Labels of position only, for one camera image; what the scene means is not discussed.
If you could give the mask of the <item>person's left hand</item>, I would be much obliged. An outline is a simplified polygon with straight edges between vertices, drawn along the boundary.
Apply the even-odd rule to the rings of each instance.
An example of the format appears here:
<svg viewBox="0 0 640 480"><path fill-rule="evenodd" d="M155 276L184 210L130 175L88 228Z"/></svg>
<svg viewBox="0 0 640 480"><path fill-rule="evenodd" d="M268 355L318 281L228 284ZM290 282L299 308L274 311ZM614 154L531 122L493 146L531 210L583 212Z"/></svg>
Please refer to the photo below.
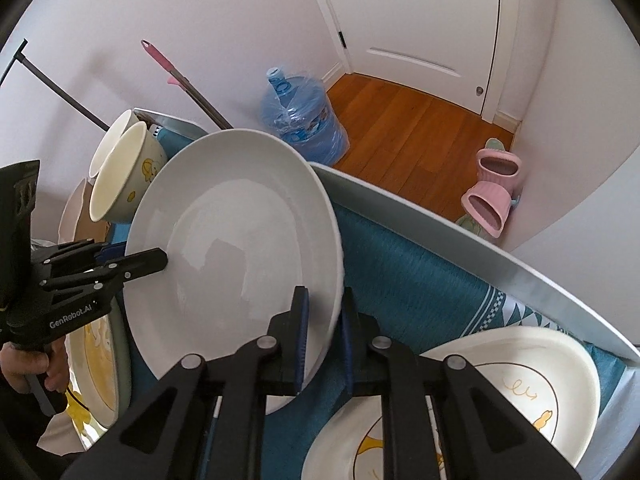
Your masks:
<svg viewBox="0 0 640 480"><path fill-rule="evenodd" d="M70 368L62 337L51 344L49 352L18 350L9 342L1 350L1 371L9 385L19 393L30 393L27 375L46 375L49 391L64 392L70 382Z"/></svg>

